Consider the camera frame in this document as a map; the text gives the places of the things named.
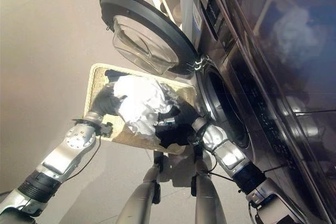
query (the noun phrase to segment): washer door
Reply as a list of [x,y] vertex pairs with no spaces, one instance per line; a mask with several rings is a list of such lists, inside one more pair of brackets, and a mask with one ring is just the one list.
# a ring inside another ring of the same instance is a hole
[[100,0],[102,19],[114,32],[114,47],[155,75],[190,74],[197,52],[163,13],[144,0]]

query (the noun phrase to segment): white cloth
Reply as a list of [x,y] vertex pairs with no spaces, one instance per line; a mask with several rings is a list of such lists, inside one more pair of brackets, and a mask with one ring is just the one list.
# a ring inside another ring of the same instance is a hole
[[133,133],[155,135],[159,113],[172,108],[165,99],[164,88],[155,80],[138,76],[121,76],[114,84],[114,96],[127,96],[118,110]]

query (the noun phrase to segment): door hinge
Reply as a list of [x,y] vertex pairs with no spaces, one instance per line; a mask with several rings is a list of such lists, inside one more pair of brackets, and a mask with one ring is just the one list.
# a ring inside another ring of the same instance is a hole
[[200,59],[195,61],[195,64],[194,64],[195,71],[202,70],[208,63],[210,63],[209,56],[201,55]]

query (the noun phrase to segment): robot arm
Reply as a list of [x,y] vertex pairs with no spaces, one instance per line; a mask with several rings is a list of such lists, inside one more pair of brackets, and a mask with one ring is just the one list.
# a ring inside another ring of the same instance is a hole
[[309,223],[301,209],[282,191],[271,178],[256,167],[247,156],[234,145],[225,131],[197,118],[192,124],[197,132],[196,143],[212,153],[219,165],[246,195],[249,204],[257,209],[263,224]]
[[113,96],[112,86],[106,85],[95,98],[90,112],[76,120],[62,143],[0,203],[0,215],[11,208],[29,216],[39,216],[85,153],[95,146],[96,135],[111,133],[112,127],[101,122],[105,114],[115,114],[119,104],[119,99]]

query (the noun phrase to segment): label sticker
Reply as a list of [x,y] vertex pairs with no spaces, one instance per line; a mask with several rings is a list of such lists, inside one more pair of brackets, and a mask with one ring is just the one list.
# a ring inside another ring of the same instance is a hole
[[201,30],[202,18],[197,10],[195,3],[193,3],[193,16],[194,16],[194,20],[195,20],[197,28]]

